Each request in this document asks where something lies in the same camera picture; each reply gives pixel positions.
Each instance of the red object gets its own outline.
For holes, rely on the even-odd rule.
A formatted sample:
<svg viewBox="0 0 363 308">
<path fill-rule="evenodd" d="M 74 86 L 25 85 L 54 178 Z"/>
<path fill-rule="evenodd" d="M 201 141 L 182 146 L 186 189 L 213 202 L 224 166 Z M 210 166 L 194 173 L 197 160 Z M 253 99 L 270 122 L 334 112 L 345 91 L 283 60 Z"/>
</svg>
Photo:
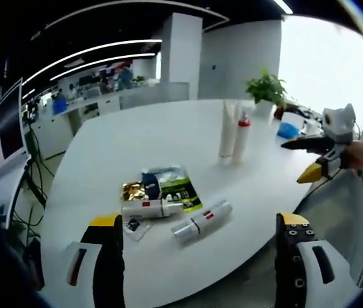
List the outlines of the red object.
<svg viewBox="0 0 363 308">
<path fill-rule="evenodd" d="M 240 120 L 239 121 L 239 126 L 240 127 L 247 127 L 247 126 L 250 126 L 250 121 L 247 119 L 247 120 Z"/>
<path fill-rule="evenodd" d="M 214 214 L 211 213 L 209 210 L 207 212 L 203 213 L 204 217 L 206 217 L 206 219 L 210 219 L 214 217 Z"/>
</svg>

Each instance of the computer monitor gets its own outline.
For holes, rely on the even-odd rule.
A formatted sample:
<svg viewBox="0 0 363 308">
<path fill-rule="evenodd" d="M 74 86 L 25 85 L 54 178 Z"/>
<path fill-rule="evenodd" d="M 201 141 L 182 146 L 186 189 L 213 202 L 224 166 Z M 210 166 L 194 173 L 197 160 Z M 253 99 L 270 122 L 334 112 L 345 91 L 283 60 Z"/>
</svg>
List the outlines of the computer monitor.
<svg viewBox="0 0 363 308">
<path fill-rule="evenodd" d="M 0 220 L 8 228 L 25 170 L 30 161 L 22 129 L 22 80 L 0 100 Z"/>
</svg>

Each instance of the white pillar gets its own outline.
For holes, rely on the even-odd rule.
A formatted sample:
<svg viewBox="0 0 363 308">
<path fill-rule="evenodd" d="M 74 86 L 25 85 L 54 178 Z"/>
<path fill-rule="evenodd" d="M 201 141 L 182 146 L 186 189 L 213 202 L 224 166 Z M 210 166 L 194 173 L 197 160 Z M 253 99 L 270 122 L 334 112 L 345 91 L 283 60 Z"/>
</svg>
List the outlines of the white pillar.
<svg viewBox="0 0 363 308">
<path fill-rule="evenodd" d="M 162 29 L 162 82 L 188 82 L 189 99 L 199 91 L 203 19 L 173 13 Z"/>
</svg>

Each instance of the office desk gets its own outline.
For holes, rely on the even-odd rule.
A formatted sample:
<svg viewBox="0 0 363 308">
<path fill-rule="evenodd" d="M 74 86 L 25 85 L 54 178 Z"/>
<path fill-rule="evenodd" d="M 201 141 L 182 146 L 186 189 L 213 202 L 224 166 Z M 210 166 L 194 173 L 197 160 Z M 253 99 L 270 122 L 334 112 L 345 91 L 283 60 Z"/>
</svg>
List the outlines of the office desk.
<svg viewBox="0 0 363 308">
<path fill-rule="evenodd" d="M 231 273 L 275 232 L 276 213 L 294 211 L 309 184 L 296 179 L 317 155 L 280 147 L 279 122 L 250 117 L 246 161 L 221 166 L 222 101 L 180 101 L 124 110 L 84 123 L 56 172 L 42 221 L 46 283 L 58 276 L 60 253 L 80 241 L 88 223 L 121 208 L 120 187 L 143 168 L 186 167 L 204 208 L 225 198 L 223 227 L 183 248 L 171 228 L 197 212 L 156 221 L 134 242 L 124 235 L 127 308 L 158 307 L 194 294 Z"/>
</svg>

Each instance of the floor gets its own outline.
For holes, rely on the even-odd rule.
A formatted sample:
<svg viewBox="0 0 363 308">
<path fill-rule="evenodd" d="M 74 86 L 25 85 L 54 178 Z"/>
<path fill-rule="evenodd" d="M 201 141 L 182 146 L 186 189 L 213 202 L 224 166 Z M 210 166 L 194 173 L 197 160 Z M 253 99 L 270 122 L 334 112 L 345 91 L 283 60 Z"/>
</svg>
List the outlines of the floor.
<svg viewBox="0 0 363 308">
<path fill-rule="evenodd" d="M 63 154 L 44 161 L 44 164 L 55 174 Z M 41 166 L 43 191 L 48 194 L 53 181 L 53 176 Z M 33 180 L 40 186 L 40 176 L 37 166 L 33 168 Z M 34 195 L 25 190 L 25 195 L 33 204 L 31 223 L 40 219 L 43 209 Z M 320 221 L 314 225 L 318 236 L 325 234 L 328 228 L 334 226 L 342 216 L 340 209 L 329 206 L 313 210 L 311 216 Z M 33 230 L 40 233 L 40 224 L 33 227 Z M 167 308 L 264 308 L 274 307 L 275 298 L 275 272 L 274 272 L 275 247 L 274 242 L 267 243 L 255 256 L 233 273 L 216 282 L 214 285 L 192 295 L 179 302 L 166 305 Z"/>
</svg>

